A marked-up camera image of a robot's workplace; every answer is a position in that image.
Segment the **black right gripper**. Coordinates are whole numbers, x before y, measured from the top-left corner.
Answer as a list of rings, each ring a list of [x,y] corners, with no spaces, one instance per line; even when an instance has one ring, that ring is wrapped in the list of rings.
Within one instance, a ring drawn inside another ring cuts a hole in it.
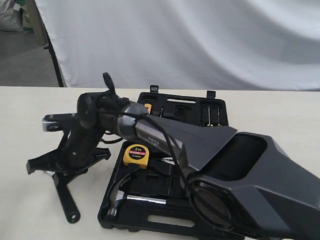
[[[60,155],[60,150],[57,148],[39,157],[29,159],[26,163],[27,173],[30,175],[35,171],[49,171],[67,176],[79,175],[101,160],[108,160],[111,157],[111,152],[108,148],[96,148],[85,163],[76,160],[76,166],[68,165]]]

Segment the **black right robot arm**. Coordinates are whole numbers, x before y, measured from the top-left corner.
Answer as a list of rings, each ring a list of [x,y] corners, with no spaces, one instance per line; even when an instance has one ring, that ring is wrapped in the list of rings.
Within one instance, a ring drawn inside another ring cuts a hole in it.
[[[46,132],[63,131],[57,149],[26,168],[53,172],[70,223],[80,218],[68,183],[122,147],[98,221],[104,228],[148,230],[201,240],[317,240],[320,180],[275,140],[229,126],[215,97],[143,92],[138,102],[113,89],[83,93],[77,112],[46,115]]]

